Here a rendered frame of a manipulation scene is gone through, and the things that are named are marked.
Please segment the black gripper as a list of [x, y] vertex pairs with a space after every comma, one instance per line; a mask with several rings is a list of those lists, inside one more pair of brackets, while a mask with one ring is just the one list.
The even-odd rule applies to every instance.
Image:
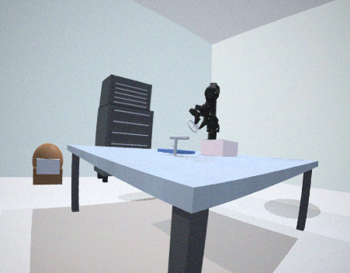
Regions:
[[194, 121], [195, 124], [198, 124], [198, 122], [201, 120], [200, 116], [204, 117], [203, 122], [201, 123], [199, 129], [202, 129], [205, 125], [207, 125], [208, 123], [211, 123], [211, 120], [213, 121], [213, 123], [218, 123], [219, 122], [219, 119], [216, 116], [210, 115], [210, 113], [213, 112], [213, 107], [210, 104], [208, 104], [208, 103], [205, 103], [203, 105], [208, 105], [209, 106], [207, 114], [205, 113], [205, 111], [204, 112], [203, 111], [198, 112], [197, 109], [194, 109], [194, 108], [191, 108], [189, 110], [189, 112], [193, 116], [195, 116], [195, 121]]

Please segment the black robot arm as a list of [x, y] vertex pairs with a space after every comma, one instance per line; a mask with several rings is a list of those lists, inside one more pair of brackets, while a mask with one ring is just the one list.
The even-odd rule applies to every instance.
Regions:
[[[206, 102], [210, 104], [213, 107], [213, 112], [210, 113], [210, 115], [217, 116], [217, 99], [220, 94], [220, 87], [216, 82], [210, 83], [210, 85], [205, 90], [205, 97]], [[208, 112], [208, 105], [196, 105], [195, 109], [199, 111], [205, 111], [207, 114]], [[220, 125], [219, 123], [213, 123], [211, 120], [211, 123], [207, 124], [207, 132], [209, 132], [208, 140], [216, 140], [217, 139], [217, 133], [220, 132]]]

